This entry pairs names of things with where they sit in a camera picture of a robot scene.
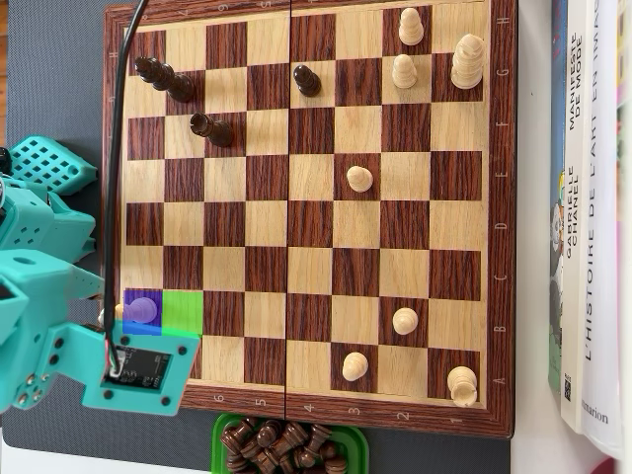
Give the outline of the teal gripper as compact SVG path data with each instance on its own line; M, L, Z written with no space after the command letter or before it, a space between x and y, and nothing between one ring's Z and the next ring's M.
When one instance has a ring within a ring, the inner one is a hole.
M103 280L37 250L1 252L1 408L28 410L57 374L84 385L82 404L113 410L105 386L105 330L68 320L69 302L103 291Z

